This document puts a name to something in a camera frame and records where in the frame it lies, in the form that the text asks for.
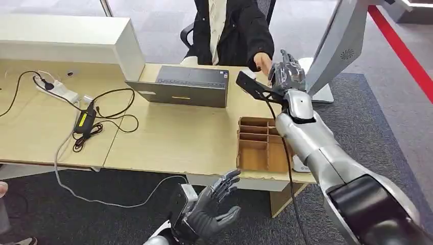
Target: red stripe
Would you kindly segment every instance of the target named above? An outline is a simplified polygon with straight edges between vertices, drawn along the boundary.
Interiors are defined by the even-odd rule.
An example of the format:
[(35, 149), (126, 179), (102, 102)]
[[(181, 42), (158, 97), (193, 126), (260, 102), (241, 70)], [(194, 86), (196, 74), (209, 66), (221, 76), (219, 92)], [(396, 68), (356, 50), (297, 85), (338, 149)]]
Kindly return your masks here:
[(387, 39), (394, 52), (400, 58), (403, 65), (406, 66), (406, 69), (421, 87), (422, 91), (424, 91), (430, 102), (433, 103), (433, 81), (431, 80), (430, 76), (422, 68), (418, 60), (414, 57), (411, 51), (409, 51), (406, 45), (404, 45), (403, 41), (390, 26), (377, 7), (370, 5), (368, 7), (368, 12), (370, 13), (377, 27), (379, 27), (380, 31)]

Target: white shirt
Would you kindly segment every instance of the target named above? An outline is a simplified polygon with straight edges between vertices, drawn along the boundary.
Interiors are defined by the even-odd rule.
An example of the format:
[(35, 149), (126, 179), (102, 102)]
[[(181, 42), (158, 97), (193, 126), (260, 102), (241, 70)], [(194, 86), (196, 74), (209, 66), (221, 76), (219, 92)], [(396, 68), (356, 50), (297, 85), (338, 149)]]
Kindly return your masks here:
[[(210, 53), (212, 54), (212, 64), (219, 62), (217, 46), (223, 33), (226, 23), (227, 0), (209, 0), (209, 26), (210, 26)], [(190, 56), (183, 59), (181, 65), (197, 65), (197, 56)]]

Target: gray carpet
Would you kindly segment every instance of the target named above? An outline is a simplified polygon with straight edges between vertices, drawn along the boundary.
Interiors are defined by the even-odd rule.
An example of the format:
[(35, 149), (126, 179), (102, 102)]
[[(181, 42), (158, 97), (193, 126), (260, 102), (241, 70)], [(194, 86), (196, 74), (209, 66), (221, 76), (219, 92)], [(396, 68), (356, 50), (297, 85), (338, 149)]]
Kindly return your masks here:
[[(335, 103), (316, 105), (316, 110), (336, 139), (358, 162), (400, 186), (420, 209), (427, 230), (433, 232), (432, 211), (365, 77), (344, 73), (331, 86)], [(144, 200), (165, 176), (117, 170), (61, 172), (64, 183), (78, 194), (126, 205)], [(54, 173), (10, 180), (11, 192), (24, 195), (30, 209), (27, 215), (12, 220), (13, 229), (0, 237), (0, 242), (36, 236), (43, 245), (142, 244), (165, 221), (167, 199), (178, 181), (163, 184), (144, 207), (120, 209), (73, 198), (57, 185)], [(297, 201), (311, 244), (345, 244), (324, 213), (317, 185), (306, 188)], [(11, 215), (23, 210), (22, 199), (14, 194), (8, 195), (6, 202)], [(271, 219), (268, 192), (238, 190), (221, 209), (235, 204), (243, 209), (235, 229), (223, 232), (212, 244), (303, 244), (292, 205)]]

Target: desk surface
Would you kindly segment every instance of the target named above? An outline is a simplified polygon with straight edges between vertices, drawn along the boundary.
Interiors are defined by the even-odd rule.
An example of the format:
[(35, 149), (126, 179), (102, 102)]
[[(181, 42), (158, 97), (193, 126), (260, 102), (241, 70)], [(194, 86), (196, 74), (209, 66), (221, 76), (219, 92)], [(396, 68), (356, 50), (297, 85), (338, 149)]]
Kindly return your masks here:
[[(12, 101), (18, 76), (31, 69), (48, 71), (55, 78), (60, 77), (68, 89), (81, 96), (95, 97), (110, 89), (127, 87), (117, 65), (0, 60), (0, 113)], [(76, 75), (66, 78), (69, 70), (75, 71)], [(76, 109), (36, 90), (31, 77), (32, 74), (23, 76), (15, 104), (8, 114), (0, 117), (2, 162), (52, 164), (55, 149), (72, 130)], [(102, 98), (98, 105), (101, 113), (107, 115), (125, 108), (130, 98), (130, 91), (119, 92)], [(104, 131), (86, 142), (80, 153), (72, 151), (74, 141), (70, 140), (59, 164), (101, 167), (116, 132), (114, 125), (104, 124)]]
[[(140, 81), (155, 81), (161, 66), (147, 64)], [(237, 74), (244, 67), (205, 67), (229, 70), (227, 108), (149, 103), (136, 94), (128, 113), (138, 117), (140, 126), (134, 133), (117, 133), (104, 167), (197, 175), (221, 175), (236, 168), (239, 118), (272, 116), (266, 103), (236, 85)], [(266, 78), (258, 73), (258, 80)], [(123, 121), (122, 127), (132, 124)], [(242, 177), (288, 180), (287, 174), (259, 171), (244, 172)], [(293, 179), (315, 183), (311, 174), (294, 173)]]

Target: laptop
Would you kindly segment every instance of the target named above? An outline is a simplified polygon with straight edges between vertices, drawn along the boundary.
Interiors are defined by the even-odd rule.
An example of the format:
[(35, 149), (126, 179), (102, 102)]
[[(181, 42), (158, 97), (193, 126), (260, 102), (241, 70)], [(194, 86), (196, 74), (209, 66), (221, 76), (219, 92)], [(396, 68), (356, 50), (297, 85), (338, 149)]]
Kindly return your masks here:
[(154, 83), (125, 82), (149, 102), (227, 106), (228, 70), (163, 66)]

